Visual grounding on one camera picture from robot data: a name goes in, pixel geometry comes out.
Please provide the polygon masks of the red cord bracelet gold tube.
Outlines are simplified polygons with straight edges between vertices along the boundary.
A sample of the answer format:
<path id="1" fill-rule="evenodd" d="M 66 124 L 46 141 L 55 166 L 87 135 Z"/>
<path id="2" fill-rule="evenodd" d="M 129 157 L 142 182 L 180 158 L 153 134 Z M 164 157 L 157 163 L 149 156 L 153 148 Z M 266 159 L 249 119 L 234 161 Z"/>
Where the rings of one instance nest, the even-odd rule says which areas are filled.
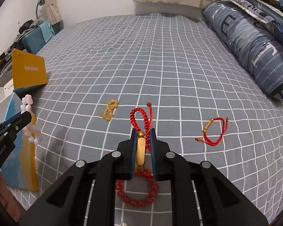
<path id="1" fill-rule="evenodd" d="M 150 118 L 146 114 L 145 110 L 142 108 L 134 108 L 130 112 L 130 122 L 132 127 L 137 130 L 137 148 L 136 148 L 136 158 L 135 158 L 135 172 L 140 173 L 145 169 L 145 161 L 146 161 L 146 150 L 150 151 L 150 129 L 152 126 L 153 120 L 153 110 L 152 104 L 148 102 L 147 107 L 149 109 Z M 136 122 L 135 114 L 139 112 L 142 115 L 144 121 L 144 129 L 143 132 L 139 125 Z"/>

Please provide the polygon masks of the blue yellow jewelry box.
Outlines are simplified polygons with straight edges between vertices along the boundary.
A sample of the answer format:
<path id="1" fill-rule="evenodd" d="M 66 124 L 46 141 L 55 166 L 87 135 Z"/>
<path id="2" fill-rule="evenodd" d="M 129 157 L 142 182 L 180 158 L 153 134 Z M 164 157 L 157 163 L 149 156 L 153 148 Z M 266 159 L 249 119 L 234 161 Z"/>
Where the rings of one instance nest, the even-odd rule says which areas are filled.
<path id="1" fill-rule="evenodd" d="M 7 185 L 39 191 L 35 164 L 35 144 L 29 142 L 24 131 L 17 134 L 14 144 L 15 149 L 1 168 Z"/>

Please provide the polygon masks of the yellow box lid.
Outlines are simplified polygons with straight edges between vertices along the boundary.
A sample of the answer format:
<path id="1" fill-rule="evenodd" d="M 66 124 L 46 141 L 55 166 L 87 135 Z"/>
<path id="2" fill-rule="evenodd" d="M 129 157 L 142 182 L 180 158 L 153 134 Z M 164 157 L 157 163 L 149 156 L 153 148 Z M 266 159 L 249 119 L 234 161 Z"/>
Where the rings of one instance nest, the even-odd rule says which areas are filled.
<path id="1" fill-rule="evenodd" d="M 48 83 L 44 58 L 25 51 L 12 51 L 14 92 L 24 94 Z"/>

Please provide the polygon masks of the teal storage box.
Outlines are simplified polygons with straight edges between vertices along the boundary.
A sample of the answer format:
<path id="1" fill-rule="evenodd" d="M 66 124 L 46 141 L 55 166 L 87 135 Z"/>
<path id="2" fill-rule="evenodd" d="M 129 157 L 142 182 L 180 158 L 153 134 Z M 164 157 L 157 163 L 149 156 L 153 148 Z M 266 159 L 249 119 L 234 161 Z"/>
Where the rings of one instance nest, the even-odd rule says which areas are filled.
<path id="1" fill-rule="evenodd" d="M 49 20 L 46 20 L 40 25 L 32 27 L 30 31 L 22 36 L 20 42 L 25 50 L 36 55 L 54 36 L 54 28 Z"/>

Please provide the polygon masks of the black device on desk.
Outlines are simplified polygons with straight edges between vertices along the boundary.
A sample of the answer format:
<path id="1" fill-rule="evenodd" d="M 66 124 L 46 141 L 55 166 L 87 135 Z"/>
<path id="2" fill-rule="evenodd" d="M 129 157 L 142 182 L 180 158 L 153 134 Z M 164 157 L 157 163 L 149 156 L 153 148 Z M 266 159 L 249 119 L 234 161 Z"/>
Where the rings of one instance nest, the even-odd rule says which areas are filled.
<path id="1" fill-rule="evenodd" d="M 34 22 L 33 19 L 26 21 L 23 25 L 18 29 L 19 34 L 22 34 L 25 30 L 29 29 L 31 24 Z"/>

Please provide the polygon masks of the side beige curtain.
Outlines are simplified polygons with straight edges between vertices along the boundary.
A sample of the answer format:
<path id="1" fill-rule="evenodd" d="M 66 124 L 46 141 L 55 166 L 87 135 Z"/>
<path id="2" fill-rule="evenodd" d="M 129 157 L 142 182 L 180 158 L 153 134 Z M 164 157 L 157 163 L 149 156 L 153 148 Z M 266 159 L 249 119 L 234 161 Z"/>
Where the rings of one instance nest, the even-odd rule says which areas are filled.
<path id="1" fill-rule="evenodd" d="M 47 17 L 51 25 L 57 24 L 62 21 L 60 10 L 56 0 L 45 0 Z"/>

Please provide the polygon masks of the teal desk lamp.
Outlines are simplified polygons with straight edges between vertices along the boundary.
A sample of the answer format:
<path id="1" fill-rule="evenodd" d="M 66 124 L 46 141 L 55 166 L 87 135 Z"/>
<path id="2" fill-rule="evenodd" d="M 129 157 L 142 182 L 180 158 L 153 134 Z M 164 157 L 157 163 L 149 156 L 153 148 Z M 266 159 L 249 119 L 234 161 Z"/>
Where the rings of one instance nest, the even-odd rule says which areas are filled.
<path id="1" fill-rule="evenodd" d="M 38 8 L 40 6 L 45 5 L 45 0 L 37 0 L 37 5 L 36 5 L 36 19 L 39 19 L 39 15 L 38 15 Z"/>

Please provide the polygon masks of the grey grid bed sheet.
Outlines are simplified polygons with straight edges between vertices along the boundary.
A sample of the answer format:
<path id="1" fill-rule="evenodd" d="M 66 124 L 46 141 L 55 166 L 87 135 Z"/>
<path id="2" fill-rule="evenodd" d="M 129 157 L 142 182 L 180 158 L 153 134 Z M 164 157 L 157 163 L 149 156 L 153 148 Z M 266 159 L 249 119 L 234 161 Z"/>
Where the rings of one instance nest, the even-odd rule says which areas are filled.
<path id="1" fill-rule="evenodd" d="M 32 94 L 43 140 L 39 191 L 77 160 L 99 160 L 130 137 L 130 111 L 153 108 L 159 140 L 210 161 L 272 222 L 283 210 L 283 102 L 269 99 L 205 22 L 150 14 L 63 29 L 40 51 L 48 84 Z"/>

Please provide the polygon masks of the blue folded quilt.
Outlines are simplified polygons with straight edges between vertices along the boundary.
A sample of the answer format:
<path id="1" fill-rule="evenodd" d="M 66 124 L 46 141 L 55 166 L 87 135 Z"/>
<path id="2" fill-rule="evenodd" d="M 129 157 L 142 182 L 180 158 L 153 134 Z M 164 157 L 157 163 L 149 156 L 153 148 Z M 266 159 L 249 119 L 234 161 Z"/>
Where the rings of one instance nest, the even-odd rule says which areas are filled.
<path id="1" fill-rule="evenodd" d="M 261 90 L 283 101 L 283 45 L 230 1 L 210 4 L 202 15 Z"/>

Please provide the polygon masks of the blue patterned pillow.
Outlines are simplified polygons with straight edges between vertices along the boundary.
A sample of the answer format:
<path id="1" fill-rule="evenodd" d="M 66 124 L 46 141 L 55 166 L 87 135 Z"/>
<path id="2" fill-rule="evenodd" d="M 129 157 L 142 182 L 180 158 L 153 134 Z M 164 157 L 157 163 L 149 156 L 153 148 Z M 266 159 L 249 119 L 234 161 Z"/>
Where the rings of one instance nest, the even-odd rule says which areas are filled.
<path id="1" fill-rule="evenodd" d="M 247 0 L 230 0 L 236 6 L 244 10 L 250 17 L 258 21 L 276 40 L 283 45 L 283 25 L 270 14 L 256 7 Z"/>

